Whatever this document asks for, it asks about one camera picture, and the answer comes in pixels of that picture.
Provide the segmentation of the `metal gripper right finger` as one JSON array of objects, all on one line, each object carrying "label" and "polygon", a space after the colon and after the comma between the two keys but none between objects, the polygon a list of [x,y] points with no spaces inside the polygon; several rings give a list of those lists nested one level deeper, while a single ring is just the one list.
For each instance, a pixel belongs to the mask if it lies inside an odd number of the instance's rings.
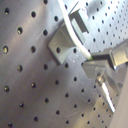
[{"label": "metal gripper right finger", "polygon": [[128,62],[128,43],[121,43],[103,52],[93,53],[91,59],[93,61],[107,60],[111,67],[117,67]]}]

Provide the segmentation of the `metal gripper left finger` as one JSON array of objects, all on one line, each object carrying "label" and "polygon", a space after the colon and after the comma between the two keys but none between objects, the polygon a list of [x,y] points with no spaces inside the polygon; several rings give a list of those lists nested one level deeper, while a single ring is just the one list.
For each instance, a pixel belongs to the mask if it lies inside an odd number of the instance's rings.
[{"label": "metal gripper left finger", "polygon": [[111,109],[112,112],[115,112],[116,109],[110,98],[109,89],[107,87],[107,74],[105,73],[106,65],[100,62],[88,61],[82,65],[88,78],[94,79],[95,84],[98,85],[103,92],[103,95]]}]

